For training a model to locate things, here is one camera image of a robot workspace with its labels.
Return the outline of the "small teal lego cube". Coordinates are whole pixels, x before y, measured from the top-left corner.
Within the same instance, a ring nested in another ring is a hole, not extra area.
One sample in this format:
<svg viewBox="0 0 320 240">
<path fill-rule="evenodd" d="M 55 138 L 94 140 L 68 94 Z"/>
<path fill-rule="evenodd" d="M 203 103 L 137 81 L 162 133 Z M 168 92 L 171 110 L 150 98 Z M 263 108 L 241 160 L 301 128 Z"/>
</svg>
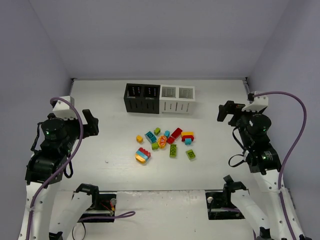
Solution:
<svg viewBox="0 0 320 240">
<path fill-rule="evenodd" d="M 170 131 L 169 131 L 169 130 L 166 130 L 166 131 L 164 132 L 164 136 L 168 138 L 168 137 L 170 136 Z"/>
</svg>

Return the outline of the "red blue orange lego stack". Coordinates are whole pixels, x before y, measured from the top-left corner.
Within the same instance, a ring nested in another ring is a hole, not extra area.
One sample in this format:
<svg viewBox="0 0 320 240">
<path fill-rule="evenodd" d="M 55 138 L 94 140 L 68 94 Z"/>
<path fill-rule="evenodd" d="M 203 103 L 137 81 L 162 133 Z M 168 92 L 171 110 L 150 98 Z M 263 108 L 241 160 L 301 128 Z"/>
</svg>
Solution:
<svg viewBox="0 0 320 240">
<path fill-rule="evenodd" d="M 140 164 L 146 164 L 150 158 L 151 158 L 151 153 L 149 151 L 147 151 L 146 149 L 142 148 L 142 147 L 140 147 L 135 152 L 135 159 Z"/>
</svg>

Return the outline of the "small red lego brick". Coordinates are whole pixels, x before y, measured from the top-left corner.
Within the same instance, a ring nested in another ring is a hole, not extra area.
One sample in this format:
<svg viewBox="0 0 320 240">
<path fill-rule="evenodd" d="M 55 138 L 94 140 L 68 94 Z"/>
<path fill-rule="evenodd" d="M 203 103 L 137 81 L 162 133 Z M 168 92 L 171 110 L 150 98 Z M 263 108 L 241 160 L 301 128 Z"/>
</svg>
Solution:
<svg viewBox="0 0 320 240">
<path fill-rule="evenodd" d="M 170 136 L 170 137 L 167 138 L 166 142 L 171 145 L 171 144 L 173 144 L 175 142 L 175 138 Z"/>
</svg>

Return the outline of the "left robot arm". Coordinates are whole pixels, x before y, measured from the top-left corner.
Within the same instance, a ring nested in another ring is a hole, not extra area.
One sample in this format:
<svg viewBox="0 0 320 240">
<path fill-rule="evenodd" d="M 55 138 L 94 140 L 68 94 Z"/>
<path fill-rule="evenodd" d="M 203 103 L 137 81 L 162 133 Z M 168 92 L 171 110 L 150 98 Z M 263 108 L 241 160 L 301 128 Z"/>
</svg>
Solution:
<svg viewBox="0 0 320 240">
<path fill-rule="evenodd" d="M 20 240 L 65 240 L 82 214 L 99 198 L 99 188 L 82 183 L 75 191 L 75 198 L 56 221 L 51 221 L 55 196 L 63 177 L 73 172 L 71 159 L 84 138 L 99 133 L 96 117 L 88 109 L 82 110 L 86 124 L 77 118 L 58 116 L 57 112 L 39 122 L 37 132 L 44 134 L 40 150 L 32 145 L 33 155 L 26 166 L 26 206 L 19 234 Z"/>
</svg>

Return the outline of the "green long lego brick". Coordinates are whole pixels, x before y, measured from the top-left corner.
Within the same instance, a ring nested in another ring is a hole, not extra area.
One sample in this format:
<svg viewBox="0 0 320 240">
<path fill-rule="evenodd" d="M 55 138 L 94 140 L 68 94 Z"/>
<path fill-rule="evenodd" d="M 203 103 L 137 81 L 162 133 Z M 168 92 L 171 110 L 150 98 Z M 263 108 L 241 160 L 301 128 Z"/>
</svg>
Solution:
<svg viewBox="0 0 320 240">
<path fill-rule="evenodd" d="M 177 157 L 177 145 L 171 144 L 169 149 L 169 157 L 176 158 Z"/>
</svg>

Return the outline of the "small orange lego cube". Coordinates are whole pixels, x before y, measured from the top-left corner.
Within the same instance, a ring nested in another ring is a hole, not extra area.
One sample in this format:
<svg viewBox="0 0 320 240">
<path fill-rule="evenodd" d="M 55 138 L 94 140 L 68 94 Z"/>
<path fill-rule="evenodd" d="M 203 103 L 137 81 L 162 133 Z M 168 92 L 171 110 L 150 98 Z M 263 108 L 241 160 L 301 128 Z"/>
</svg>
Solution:
<svg viewBox="0 0 320 240">
<path fill-rule="evenodd" d="M 144 141 L 144 139 L 143 139 L 142 136 L 137 135 L 137 136 L 136 136 L 136 141 L 137 141 L 138 143 L 142 143 L 142 142 Z"/>
</svg>

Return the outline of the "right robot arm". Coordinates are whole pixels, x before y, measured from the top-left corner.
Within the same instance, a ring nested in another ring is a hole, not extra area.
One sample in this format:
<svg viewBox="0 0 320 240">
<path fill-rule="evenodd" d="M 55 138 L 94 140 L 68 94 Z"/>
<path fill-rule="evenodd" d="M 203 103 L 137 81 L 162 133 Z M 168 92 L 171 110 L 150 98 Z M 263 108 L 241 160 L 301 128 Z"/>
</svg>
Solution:
<svg viewBox="0 0 320 240">
<path fill-rule="evenodd" d="M 266 108 L 265 104 L 251 108 L 231 100 L 218 107 L 217 121 L 232 116 L 228 125 L 239 132 L 236 142 L 243 151 L 241 162 L 248 165 L 257 182 L 265 210 L 252 199 L 248 188 L 230 175 L 223 178 L 226 204 L 228 208 L 235 206 L 244 216 L 258 240 L 306 240 L 289 190 L 284 186 L 279 155 L 267 135 L 272 122 L 263 114 Z"/>
</svg>

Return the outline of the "yellow red arch lego stack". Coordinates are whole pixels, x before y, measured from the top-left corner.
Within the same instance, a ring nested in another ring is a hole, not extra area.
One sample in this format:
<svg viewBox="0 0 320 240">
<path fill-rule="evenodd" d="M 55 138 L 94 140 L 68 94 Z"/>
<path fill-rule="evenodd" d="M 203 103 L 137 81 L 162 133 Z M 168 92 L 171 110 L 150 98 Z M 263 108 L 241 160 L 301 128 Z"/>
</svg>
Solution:
<svg viewBox="0 0 320 240">
<path fill-rule="evenodd" d="M 191 141 L 193 142 L 195 139 L 194 133 L 192 131 L 183 131 L 180 135 L 182 142 L 184 142 L 186 139 L 191 139 Z"/>
</svg>

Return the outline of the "small green lego cube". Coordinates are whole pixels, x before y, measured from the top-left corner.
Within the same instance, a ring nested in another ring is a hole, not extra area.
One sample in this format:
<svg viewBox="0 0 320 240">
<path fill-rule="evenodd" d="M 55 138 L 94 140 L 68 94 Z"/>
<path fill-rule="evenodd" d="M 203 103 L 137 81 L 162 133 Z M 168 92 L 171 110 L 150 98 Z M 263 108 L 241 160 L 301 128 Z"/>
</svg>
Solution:
<svg viewBox="0 0 320 240">
<path fill-rule="evenodd" d="M 159 127 L 157 127 L 153 132 L 156 136 L 158 136 L 161 132 L 161 129 Z"/>
</svg>

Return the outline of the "lime small lego brick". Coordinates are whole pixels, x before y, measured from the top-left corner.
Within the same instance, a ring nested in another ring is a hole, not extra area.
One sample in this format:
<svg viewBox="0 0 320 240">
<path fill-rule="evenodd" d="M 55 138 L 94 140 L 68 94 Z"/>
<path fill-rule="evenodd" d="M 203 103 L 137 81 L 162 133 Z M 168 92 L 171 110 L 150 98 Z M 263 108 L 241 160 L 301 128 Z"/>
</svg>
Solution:
<svg viewBox="0 0 320 240">
<path fill-rule="evenodd" d="M 158 145 L 157 142 L 154 142 L 154 143 L 151 144 L 151 149 L 152 150 L 157 150 L 158 148 L 159 148 L 159 145 Z"/>
</svg>

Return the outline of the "orange flower lego piece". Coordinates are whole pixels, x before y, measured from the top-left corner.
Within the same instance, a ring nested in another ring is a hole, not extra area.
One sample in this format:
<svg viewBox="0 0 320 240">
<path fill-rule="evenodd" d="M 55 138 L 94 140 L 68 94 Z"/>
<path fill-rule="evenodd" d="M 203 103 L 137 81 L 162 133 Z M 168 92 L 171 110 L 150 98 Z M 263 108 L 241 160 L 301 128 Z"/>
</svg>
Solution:
<svg viewBox="0 0 320 240">
<path fill-rule="evenodd" d="M 157 144 L 160 149 L 165 148 L 166 143 L 167 143 L 167 137 L 165 135 L 160 136 L 157 140 Z"/>
</svg>

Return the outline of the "large red lego brick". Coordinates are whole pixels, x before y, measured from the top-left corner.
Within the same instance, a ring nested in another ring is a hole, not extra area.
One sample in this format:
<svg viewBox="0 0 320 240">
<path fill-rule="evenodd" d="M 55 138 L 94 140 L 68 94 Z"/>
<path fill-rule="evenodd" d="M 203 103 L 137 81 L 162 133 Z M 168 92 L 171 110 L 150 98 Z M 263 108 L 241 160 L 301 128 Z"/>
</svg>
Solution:
<svg viewBox="0 0 320 240">
<path fill-rule="evenodd" d="M 177 139 L 181 133 L 183 132 L 183 130 L 181 128 L 176 128 L 175 131 L 172 132 L 171 137 L 174 139 Z"/>
</svg>

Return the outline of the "teal lego brick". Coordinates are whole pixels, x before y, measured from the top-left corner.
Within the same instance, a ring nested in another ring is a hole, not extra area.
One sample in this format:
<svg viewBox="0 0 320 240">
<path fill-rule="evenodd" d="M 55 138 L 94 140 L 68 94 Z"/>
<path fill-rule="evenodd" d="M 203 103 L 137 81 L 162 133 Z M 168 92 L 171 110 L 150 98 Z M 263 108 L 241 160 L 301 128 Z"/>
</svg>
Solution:
<svg viewBox="0 0 320 240">
<path fill-rule="evenodd" d="M 145 137 L 151 144 L 153 144 L 153 143 L 155 143 L 157 141 L 156 136 L 151 131 L 148 131 L 145 134 Z"/>
</svg>

